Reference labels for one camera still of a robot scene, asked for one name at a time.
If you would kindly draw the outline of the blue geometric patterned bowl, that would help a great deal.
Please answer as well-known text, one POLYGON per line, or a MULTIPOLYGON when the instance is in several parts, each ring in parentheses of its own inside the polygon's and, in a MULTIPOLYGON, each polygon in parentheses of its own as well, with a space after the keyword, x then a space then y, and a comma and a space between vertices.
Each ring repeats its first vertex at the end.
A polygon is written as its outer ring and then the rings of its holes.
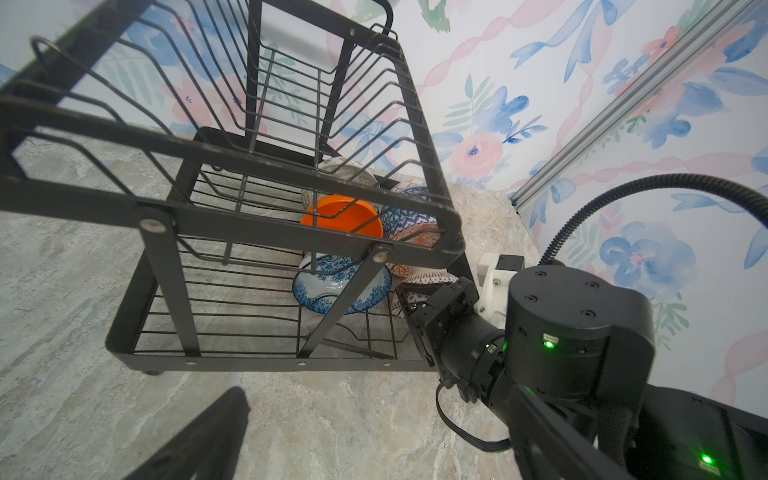
MULTIPOLYGON (((430 200, 430 192, 425 184, 401 182, 393 187, 391 192, 402 194, 406 197, 413 197, 418 200, 430 200)), ((437 224, 437 220, 433 216, 415 210, 407 210, 392 206, 385 206, 382 208, 380 219, 383 225, 384 237, 387 239, 395 239, 403 231, 412 227, 423 229, 437 224)))

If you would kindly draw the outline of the right aluminium corner post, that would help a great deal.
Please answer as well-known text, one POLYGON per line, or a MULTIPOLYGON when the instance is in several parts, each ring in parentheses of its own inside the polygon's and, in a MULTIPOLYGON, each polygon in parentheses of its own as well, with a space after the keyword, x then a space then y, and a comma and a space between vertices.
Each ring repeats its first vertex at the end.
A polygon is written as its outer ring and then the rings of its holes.
POLYGON ((668 52, 641 73, 625 92, 613 100, 570 142, 516 190, 510 202, 521 207, 550 181, 562 174, 593 144, 606 137, 613 126, 631 114, 646 98, 659 93, 665 82, 680 73, 694 57, 715 45, 716 38, 737 26, 762 3, 757 0, 719 1, 692 28, 671 46, 668 52))

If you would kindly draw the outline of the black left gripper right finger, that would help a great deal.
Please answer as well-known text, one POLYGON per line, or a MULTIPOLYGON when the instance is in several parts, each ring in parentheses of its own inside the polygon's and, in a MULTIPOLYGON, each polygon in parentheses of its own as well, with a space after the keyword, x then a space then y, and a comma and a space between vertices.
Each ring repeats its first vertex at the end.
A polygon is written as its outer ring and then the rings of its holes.
POLYGON ((507 405, 510 440, 522 478, 631 477, 527 388, 514 387, 507 405))

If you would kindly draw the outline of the orange plastic bowl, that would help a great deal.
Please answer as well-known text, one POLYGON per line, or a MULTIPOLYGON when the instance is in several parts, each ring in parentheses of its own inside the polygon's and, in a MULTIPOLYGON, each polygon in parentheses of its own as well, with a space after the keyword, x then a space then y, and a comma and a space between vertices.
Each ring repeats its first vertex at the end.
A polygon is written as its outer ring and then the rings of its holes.
POLYGON ((383 223, 374 206, 343 195, 319 198, 308 207, 301 224, 375 238, 384 236, 383 223))

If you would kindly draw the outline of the green patterned ceramic bowl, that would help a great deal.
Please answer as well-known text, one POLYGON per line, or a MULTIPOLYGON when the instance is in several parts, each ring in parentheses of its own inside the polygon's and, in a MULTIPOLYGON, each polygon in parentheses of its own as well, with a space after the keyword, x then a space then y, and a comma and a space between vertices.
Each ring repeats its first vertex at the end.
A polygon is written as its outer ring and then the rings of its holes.
MULTIPOLYGON (((323 160, 318 164, 321 172, 330 173, 334 177, 342 180, 348 180, 352 183, 377 188, 378 182, 375 176, 366 170, 363 170, 355 162, 347 163, 344 157, 335 157, 323 160)), ((325 196, 324 193, 314 193, 310 190, 303 190, 301 201, 305 210, 313 206, 313 200, 320 200, 325 196)))

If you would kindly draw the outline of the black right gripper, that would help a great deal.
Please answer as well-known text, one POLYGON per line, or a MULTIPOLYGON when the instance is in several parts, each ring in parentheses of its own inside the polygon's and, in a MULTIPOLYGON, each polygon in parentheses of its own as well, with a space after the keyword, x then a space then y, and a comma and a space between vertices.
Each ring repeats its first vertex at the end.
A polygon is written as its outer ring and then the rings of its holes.
POLYGON ((442 388, 456 387, 465 402, 506 400, 504 330, 475 312, 474 282, 461 277, 452 283, 402 283, 396 296, 417 350, 438 373, 442 388))

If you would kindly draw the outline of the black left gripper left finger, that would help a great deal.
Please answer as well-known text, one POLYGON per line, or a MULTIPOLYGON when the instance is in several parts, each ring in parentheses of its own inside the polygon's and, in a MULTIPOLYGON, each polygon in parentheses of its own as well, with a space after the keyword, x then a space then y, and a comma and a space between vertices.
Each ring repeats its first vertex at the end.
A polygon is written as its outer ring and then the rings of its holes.
POLYGON ((249 413, 245 391, 229 388, 127 477, 232 479, 249 413))

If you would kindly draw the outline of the blue floral ceramic bowl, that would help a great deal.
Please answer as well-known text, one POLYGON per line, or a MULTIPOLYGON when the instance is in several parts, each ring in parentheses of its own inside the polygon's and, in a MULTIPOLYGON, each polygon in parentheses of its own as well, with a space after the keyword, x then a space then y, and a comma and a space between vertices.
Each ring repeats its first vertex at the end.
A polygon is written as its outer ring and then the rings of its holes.
MULTIPOLYGON (((311 254, 305 255, 302 259, 299 272, 292 283, 293 295, 303 307, 316 313, 326 314, 353 279, 362 261, 343 256, 316 254, 315 271, 311 273, 311 260, 311 254)), ((382 268, 352 303, 346 314, 362 313, 377 306, 388 296, 392 283, 389 269, 382 268)))

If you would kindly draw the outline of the red patterned ceramic bowl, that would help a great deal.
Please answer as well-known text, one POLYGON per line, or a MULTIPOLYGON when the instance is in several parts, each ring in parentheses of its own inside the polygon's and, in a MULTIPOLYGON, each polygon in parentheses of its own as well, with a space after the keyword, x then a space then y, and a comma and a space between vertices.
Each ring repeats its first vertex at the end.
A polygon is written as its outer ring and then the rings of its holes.
MULTIPOLYGON (((393 239, 397 242, 432 248, 440 240, 441 236, 438 224, 430 222, 404 227, 393 239)), ((393 276, 401 279, 410 276, 417 269, 413 265, 393 263, 389 263, 387 267, 393 276)))

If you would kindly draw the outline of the black wire dish rack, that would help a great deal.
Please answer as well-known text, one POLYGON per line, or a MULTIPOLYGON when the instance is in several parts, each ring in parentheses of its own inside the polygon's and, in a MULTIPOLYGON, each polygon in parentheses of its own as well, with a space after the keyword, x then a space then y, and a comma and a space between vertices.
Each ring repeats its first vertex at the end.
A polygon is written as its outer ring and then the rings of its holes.
POLYGON ((389 263, 468 278, 393 6, 357 21, 316 1, 97 1, 1 75, 1 208, 135 233, 106 337, 167 371, 430 371, 396 296, 347 310, 389 263), (321 172, 344 157, 368 187, 321 172), (391 189, 425 184, 430 200, 391 189), (304 226, 301 193, 437 220, 426 248, 304 226), (326 314, 295 299, 305 255, 361 260, 326 314))

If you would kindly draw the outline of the white brown lattice bowl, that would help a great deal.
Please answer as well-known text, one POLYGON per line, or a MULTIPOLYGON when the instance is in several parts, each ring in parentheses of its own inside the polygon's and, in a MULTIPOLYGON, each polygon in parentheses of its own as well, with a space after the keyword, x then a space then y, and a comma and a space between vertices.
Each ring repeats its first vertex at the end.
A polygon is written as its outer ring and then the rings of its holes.
POLYGON ((398 285, 405 294, 408 311, 424 304, 443 285, 454 283, 458 277, 447 270, 421 269, 404 278, 398 285))

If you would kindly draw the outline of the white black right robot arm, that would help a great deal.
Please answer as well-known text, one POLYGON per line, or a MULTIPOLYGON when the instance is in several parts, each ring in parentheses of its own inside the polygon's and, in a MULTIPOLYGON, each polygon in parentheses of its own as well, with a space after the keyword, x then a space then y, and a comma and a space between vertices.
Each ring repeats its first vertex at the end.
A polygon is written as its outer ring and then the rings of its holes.
POLYGON ((764 418, 679 389, 655 387, 652 308, 637 291, 554 264, 514 274, 504 328, 480 314, 476 285, 396 290, 441 389, 481 402, 506 427, 472 434, 512 451, 525 479, 763 479, 764 418))

